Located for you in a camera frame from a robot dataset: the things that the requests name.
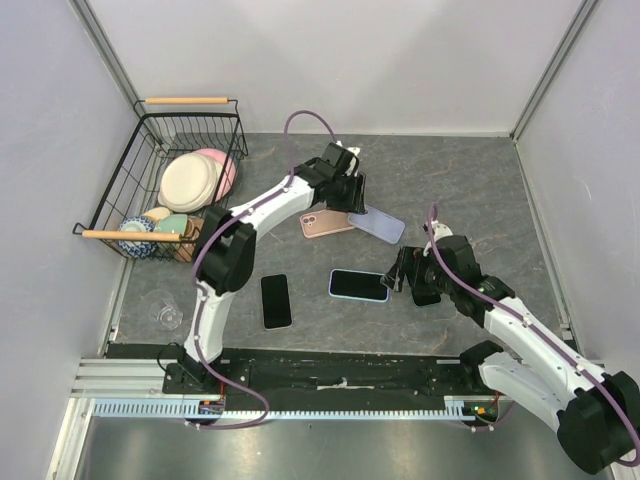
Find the purple phone case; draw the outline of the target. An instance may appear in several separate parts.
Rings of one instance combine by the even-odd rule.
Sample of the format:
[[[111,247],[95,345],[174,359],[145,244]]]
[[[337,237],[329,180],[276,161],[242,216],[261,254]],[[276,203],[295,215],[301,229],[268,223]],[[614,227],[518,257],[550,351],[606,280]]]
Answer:
[[[365,209],[364,214],[349,213],[349,224],[388,244],[397,244],[404,233],[405,224],[372,206],[366,206]]]

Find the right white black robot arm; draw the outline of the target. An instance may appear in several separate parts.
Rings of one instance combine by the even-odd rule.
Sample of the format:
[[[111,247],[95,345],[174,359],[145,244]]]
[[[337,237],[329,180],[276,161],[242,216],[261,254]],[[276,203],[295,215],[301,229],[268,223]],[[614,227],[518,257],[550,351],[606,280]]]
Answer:
[[[551,332],[502,280],[482,272],[466,237],[445,235],[426,247],[403,247],[381,284],[408,286],[431,305],[448,297],[456,310],[501,340],[463,354],[458,381],[467,392],[487,387],[544,422],[581,470],[612,463],[636,467],[639,387],[623,371],[607,373]]]

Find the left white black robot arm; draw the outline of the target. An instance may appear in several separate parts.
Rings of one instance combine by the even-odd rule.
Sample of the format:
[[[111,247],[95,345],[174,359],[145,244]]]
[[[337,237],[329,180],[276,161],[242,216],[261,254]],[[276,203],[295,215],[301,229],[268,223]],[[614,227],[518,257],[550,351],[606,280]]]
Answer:
[[[219,382],[211,363],[223,350],[223,333],[236,293],[251,278],[257,244],[284,220],[323,203],[330,210],[365,211],[366,175],[359,171],[360,149],[341,142],[327,145],[323,154],[288,172],[274,187],[243,205],[211,207],[193,259],[196,307],[185,350],[193,358],[185,382],[208,393]]]

